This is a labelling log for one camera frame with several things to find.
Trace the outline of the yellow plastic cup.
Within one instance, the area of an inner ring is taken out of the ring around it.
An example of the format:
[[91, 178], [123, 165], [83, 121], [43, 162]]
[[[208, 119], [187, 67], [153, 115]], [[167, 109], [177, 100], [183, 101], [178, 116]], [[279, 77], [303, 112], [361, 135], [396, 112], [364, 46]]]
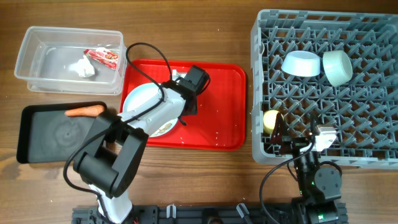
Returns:
[[272, 134], [278, 114], [280, 114], [280, 112], [277, 110], [269, 110], [264, 113], [262, 120], [265, 133]]

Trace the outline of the light blue plate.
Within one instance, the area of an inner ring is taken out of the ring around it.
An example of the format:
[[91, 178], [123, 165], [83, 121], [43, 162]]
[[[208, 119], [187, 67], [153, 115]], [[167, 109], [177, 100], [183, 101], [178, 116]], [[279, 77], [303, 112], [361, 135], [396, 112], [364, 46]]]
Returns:
[[[145, 84], [139, 85], [138, 87], [133, 89], [127, 95], [127, 97], [126, 97], [126, 99], [124, 100], [124, 103], [123, 103], [122, 112], [128, 112], [128, 111], [131, 111], [133, 109], [136, 109], [137, 107], [140, 107], [140, 105], [142, 105], [145, 102], [149, 101], [156, 94], [160, 94], [160, 90], [155, 84], [153, 84], [153, 83], [145, 83]], [[178, 119], [175, 118], [175, 119], [172, 119], [172, 120], [170, 120], [170, 121], [168, 121], [166, 123], [171, 122], [175, 126], [177, 124], [177, 121], [178, 121]]]

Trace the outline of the light blue bowl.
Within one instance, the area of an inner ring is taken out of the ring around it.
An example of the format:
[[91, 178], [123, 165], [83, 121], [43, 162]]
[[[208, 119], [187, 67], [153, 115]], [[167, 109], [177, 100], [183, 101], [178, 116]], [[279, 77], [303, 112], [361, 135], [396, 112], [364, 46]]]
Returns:
[[285, 56], [281, 69], [298, 77], [314, 77], [320, 74], [320, 57], [303, 50], [292, 51]]

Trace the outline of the mint green bowl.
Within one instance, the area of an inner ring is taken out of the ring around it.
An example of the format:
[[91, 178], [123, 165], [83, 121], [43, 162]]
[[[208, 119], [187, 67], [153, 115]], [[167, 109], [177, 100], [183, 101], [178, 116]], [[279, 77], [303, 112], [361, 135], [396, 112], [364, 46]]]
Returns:
[[344, 51], [325, 52], [322, 60], [326, 78], [332, 86], [341, 86], [352, 79], [352, 64]]

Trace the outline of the red snack wrapper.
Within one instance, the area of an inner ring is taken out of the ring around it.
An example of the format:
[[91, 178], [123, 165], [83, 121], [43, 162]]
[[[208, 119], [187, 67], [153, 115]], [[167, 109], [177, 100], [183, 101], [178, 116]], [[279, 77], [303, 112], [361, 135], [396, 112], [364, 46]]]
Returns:
[[104, 47], [99, 47], [95, 50], [86, 49], [83, 53], [110, 69], [115, 70], [118, 66], [119, 54], [116, 54]]

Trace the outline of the orange carrot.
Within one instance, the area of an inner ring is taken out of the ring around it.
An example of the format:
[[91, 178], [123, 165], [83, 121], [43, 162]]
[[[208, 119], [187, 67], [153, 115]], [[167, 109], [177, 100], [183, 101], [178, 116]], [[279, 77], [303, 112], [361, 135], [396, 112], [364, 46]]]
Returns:
[[65, 116], [75, 117], [75, 116], [87, 116], [87, 117], [97, 117], [99, 114], [105, 111], [103, 105], [86, 106], [82, 108], [76, 108], [72, 110], [67, 110]]

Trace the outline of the white tissue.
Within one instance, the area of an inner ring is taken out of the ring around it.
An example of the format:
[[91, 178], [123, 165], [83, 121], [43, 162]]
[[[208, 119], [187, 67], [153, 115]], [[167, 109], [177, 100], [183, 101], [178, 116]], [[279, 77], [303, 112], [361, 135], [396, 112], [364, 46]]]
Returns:
[[69, 70], [76, 72], [79, 77], [88, 78], [95, 75], [95, 68], [90, 63], [86, 55], [82, 59], [79, 59], [77, 63], [73, 63], [69, 66]]

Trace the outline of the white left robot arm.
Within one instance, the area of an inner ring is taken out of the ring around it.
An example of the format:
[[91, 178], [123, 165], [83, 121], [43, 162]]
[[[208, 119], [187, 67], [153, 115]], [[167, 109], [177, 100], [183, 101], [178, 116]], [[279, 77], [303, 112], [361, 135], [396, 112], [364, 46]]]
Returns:
[[209, 74], [194, 65], [184, 77], [157, 85], [155, 96], [136, 109], [118, 115], [106, 110], [96, 117], [67, 164], [88, 184], [86, 192], [96, 195], [106, 223], [122, 223], [132, 210], [127, 189], [149, 136], [168, 121], [196, 114], [197, 97], [209, 84]]

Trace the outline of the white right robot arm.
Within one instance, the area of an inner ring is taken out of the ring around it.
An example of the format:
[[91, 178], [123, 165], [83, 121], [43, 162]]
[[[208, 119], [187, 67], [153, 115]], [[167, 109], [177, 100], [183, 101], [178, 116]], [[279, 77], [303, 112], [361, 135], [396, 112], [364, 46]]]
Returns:
[[277, 113], [271, 143], [292, 155], [300, 197], [291, 202], [291, 223], [348, 223], [345, 204], [340, 203], [342, 170], [334, 162], [319, 161], [320, 153], [337, 139], [333, 126], [311, 116], [308, 137], [292, 137], [283, 116]]

